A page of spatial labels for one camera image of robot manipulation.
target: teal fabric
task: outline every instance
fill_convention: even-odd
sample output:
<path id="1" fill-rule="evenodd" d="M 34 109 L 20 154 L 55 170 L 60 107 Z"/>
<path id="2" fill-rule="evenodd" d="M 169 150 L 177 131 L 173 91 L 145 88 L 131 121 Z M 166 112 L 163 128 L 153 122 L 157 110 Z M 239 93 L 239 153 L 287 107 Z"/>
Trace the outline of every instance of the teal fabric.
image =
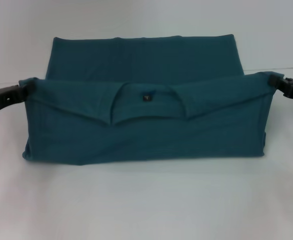
<path id="1" fill-rule="evenodd" d="M 23 157 L 85 165 L 263 156 L 270 74 L 244 75 L 233 35 L 55 38 L 46 79 L 20 81 L 35 83 Z"/>

